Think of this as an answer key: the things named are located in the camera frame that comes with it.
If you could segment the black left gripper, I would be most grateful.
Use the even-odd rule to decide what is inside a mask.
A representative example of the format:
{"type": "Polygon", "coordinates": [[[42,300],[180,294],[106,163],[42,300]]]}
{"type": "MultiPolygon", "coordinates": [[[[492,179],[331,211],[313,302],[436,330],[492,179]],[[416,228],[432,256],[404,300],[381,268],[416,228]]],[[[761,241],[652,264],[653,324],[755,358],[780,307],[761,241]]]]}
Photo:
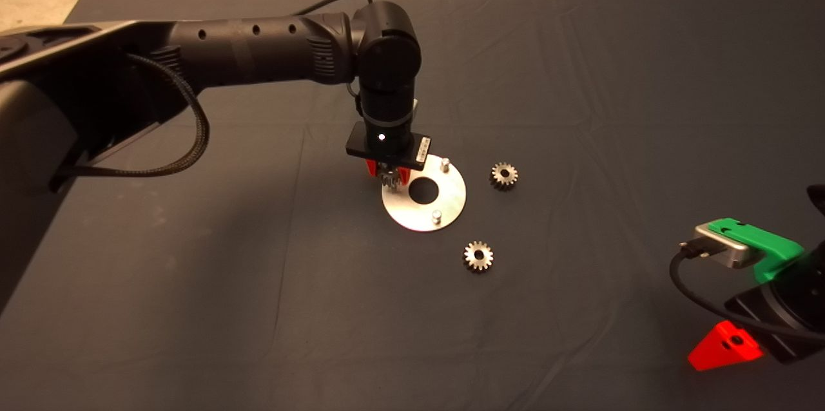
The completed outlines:
{"type": "Polygon", "coordinates": [[[383,162],[398,167],[400,182],[409,183],[411,170],[424,169],[430,146],[430,136],[413,132],[410,122],[385,127],[363,119],[350,132],[347,154],[365,159],[371,177],[379,176],[378,162],[383,162]]]}

